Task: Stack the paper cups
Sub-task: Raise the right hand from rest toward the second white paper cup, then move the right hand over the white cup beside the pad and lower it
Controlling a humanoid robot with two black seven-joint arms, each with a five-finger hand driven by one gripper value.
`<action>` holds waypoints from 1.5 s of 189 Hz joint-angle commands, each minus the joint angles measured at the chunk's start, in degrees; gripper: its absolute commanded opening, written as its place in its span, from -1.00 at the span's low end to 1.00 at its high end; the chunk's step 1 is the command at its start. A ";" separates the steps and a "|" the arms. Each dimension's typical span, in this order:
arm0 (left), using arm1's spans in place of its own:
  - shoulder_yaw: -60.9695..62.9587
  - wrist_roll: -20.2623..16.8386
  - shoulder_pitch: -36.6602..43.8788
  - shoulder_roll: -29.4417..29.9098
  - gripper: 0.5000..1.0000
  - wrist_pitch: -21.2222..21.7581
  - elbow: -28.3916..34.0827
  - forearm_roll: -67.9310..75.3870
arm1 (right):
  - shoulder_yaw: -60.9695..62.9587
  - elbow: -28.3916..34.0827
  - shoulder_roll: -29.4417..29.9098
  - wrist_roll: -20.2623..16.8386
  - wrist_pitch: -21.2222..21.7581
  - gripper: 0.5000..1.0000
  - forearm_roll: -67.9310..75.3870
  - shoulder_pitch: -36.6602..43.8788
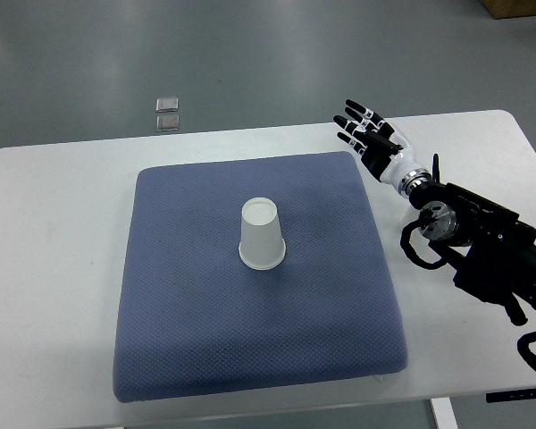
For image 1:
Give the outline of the black white robotic hand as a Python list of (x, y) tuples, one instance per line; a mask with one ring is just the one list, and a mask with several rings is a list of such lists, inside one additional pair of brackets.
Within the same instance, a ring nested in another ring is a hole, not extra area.
[(392, 186), (402, 197), (432, 181), (407, 137), (375, 111), (348, 99), (345, 114), (334, 116), (333, 121), (339, 126), (338, 138), (360, 156), (373, 178)]

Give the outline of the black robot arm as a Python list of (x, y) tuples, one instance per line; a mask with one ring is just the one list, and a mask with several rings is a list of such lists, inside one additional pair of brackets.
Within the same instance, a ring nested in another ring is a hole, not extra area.
[(536, 228), (487, 198), (441, 183), (437, 172), (416, 178), (406, 194), (419, 212), (401, 232), (406, 257), (427, 270), (450, 265), (457, 288), (525, 324), (520, 303), (536, 310)]

